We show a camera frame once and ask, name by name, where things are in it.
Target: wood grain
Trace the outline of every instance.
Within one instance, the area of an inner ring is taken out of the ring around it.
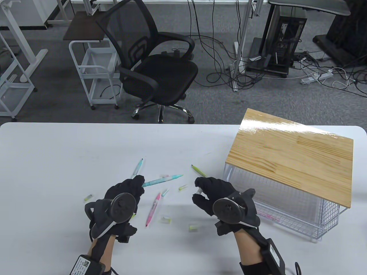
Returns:
[[[350,138],[247,109],[226,163],[350,208]]]

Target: chair armrest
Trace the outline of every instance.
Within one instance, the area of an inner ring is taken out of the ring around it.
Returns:
[[[192,40],[190,37],[177,34],[177,33],[168,33],[168,32],[159,32],[158,33],[158,41],[157,45],[166,42],[166,41],[183,41],[187,42],[189,44],[189,49],[187,52],[181,57],[182,59],[187,59],[192,54],[194,48],[195,48],[195,41]]]
[[[145,98],[145,99],[142,98],[141,100],[142,100],[143,103],[139,104],[138,107],[144,106],[145,104],[147,104],[154,97],[154,95],[156,94],[156,92],[158,90],[158,86],[159,86],[157,81],[155,81],[154,79],[151,79],[150,77],[145,76],[143,74],[125,69],[121,66],[118,66],[117,69],[120,71],[120,75],[122,75],[124,77],[131,77],[133,79],[145,82],[146,84],[148,84],[152,88],[153,92],[147,98]]]

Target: chrome chair base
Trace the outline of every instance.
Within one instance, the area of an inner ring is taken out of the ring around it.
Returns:
[[[155,103],[152,103],[152,104],[148,104],[148,105],[145,105],[143,107],[139,107],[139,108],[136,108],[135,111],[132,113],[131,117],[133,119],[136,119],[138,120],[139,119],[139,112],[146,109],[146,108],[149,108],[149,107],[152,107],[152,106],[155,106],[157,104]],[[190,111],[184,107],[181,107],[179,105],[170,105],[170,106],[164,106],[164,105],[158,105],[158,108],[159,108],[159,115],[158,115],[158,123],[163,123],[163,112],[164,112],[164,108],[165,107],[168,107],[168,108],[173,108],[173,109],[176,109],[176,110],[180,110],[180,111],[183,111],[185,114],[187,114],[188,116],[188,123],[189,124],[194,124],[195,123],[195,119],[194,117],[192,116],[192,114],[190,113]]]

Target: black glove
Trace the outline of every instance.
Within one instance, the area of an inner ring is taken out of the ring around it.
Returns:
[[[208,199],[199,194],[192,196],[192,201],[203,209],[208,215],[213,216],[213,204],[235,192],[235,188],[229,182],[213,177],[199,177],[195,180],[195,186],[200,187]]]
[[[135,213],[138,210],[138,203],[140,201],[140,197],[144,194],[144,188],[142,185],[144,184],[145,179],[143,176],[136,176],[133,179],[124,180],[122,183],[118,183],[115,186],[110,187],[105,195],[105,199],[114,199],[117,195],[121,193],[130,193],[134,196],[137,206],[135,208]],[[94,219],[91,220],[89,224],[89,228],[92,228],[95,224]],[[128,242],[130,236],[133,236],[136,233],[137,229],[130,225],[129,220],[124,223],[119,223],[111,227],[106,234],[117,236],[116,239],[119,242]]]

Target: chair wheel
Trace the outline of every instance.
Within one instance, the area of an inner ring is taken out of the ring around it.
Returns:
[[[189,119],[187,120],[189,124],[194,124],[195,123],[195,118],[194,117],[189,117]]]

